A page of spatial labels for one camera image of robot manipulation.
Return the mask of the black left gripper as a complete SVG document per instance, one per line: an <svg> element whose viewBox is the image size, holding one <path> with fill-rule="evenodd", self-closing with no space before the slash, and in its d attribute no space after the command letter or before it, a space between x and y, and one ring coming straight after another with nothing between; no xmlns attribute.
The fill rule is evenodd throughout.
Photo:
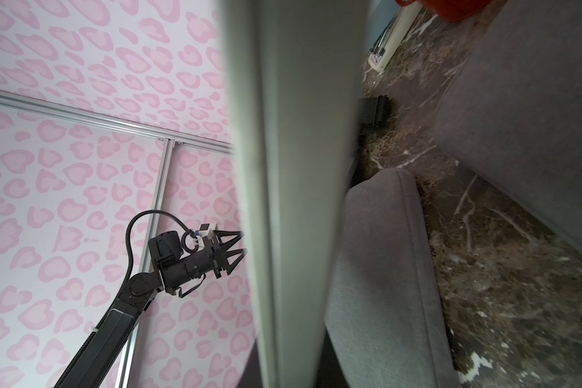
<svg viewBox="0 0 582 388"><path fill-rule="evenodd" d="M185 297L210 273L216 278L223 273L231 275L247 254L245 249L230 250L242 240L242 231L220 231L203 224L194 235L198 247L192 253L184 250L176 231L164 232L148 242L153 270L167 294Z"/></svg>

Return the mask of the dark green laptop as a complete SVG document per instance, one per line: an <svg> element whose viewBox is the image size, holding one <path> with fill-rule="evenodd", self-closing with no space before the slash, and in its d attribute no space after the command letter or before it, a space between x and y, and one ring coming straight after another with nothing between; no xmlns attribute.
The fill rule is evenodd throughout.
<svg viewBox="0 0 582 388"><path fill-rule="evenodd" d="M312 387L357 131L366 1L223 1L239 210L265 387Z"/></svg>

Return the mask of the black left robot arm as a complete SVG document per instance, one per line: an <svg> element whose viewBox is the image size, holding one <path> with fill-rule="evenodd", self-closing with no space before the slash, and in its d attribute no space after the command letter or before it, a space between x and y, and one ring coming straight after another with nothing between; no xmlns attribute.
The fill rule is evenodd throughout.
<svg viewBox="0 0 582 388"><path fill-rule="evenodd" d="M164 232L148 242L152 270L138 273L118 295L58 378L56 387L99 387L155 297L180 298L198 290L208 275L230 275L245 257L235 249L240 231L220 231L203 224L198 231Z"/></svg>

